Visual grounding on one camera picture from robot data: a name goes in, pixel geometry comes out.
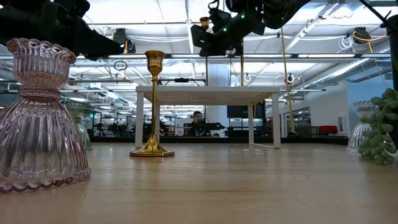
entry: man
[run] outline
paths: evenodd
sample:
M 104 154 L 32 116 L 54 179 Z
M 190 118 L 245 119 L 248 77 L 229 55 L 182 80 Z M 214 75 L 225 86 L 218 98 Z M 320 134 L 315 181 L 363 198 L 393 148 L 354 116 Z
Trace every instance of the man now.
M 203 115 L 200 111 L 193 112 L 193 121 L 189 125 L 189 127 L 191 128 L 188 130 L 188 136 L 190 137 L 201 136 L 201 133 L 198 132 L 198 125 L 200 123 L 202 116 Z

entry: person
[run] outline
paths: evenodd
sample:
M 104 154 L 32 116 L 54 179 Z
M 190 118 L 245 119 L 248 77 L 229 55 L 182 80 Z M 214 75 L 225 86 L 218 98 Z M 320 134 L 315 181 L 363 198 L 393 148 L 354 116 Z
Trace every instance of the person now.
M 114 122 L 111 125 L 111 131 L 113 132 L 114 136 L 117 137 L 118 136 L 118 125 L 116 124 L 116 122 Z
M 203 115 L 202 115 L 202 113 L 201 113 L 200 111 L 195 111 L 195 112 L 193 112 L 193 116 L 192 116 L 193 121 L 192 121 L 192 123 L 190 123 L 190 125 L 188 126 L 188 127 L 191 127 L 191 128 L 188 130 L 188 136 L 190 136 L 190 137 L 201 136 L 201 133 L 199 133 L 199 132 L 197 131 L 197 127 L 198 127 L 198 125 L 199 125 L 199 123 L 200 123 L 200 120 L 201 120 L 201 117 L 202 117 L 202 116 L 203 116 Z

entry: security camera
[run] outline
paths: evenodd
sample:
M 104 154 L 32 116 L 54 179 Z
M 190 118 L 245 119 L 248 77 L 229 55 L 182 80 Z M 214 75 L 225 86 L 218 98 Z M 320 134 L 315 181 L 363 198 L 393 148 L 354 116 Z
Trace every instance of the security camera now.
M 291 73 L 289 73 L 287 75 L 287 78 L 285 78 L 285 82 L 287 82 L 288 84 L 292 84 L 294 82 L 294 76 Z

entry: pink glass vase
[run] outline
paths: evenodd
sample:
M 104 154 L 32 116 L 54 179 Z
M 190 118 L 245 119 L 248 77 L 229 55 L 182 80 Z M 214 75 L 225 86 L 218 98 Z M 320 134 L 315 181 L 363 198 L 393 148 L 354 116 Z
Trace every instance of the pink glass vase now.
M 58 102 L 76 60 L 68 49 L 34 39 L 7 43 L 21 98 L 0 114 L 0 192 L 37 190 L 91 174 L 76 124 Z

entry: white table leg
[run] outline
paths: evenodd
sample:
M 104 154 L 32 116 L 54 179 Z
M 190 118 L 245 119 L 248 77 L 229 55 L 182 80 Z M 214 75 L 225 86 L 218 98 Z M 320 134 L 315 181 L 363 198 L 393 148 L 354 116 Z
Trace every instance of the white table leg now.
M 137 92 L 137 113 L 136 113 L 136 148 L 142 147 L 142 132 L 144 125 L 144 93 Z
M 248 105 L 249 118 L 249 144 L 254 144 L 254 123 L 253 123 L 253 105 Z
M 272 134 L 274 136 L 274 149 L 280 149 L 280 117 L 278 93 L 272 94 Z
M 156 118 L 155 118 L 155 126 L 156 126 L 156 136 L 157 136 L 157 140 L 160 140 L 160 103 L 156 103 Z

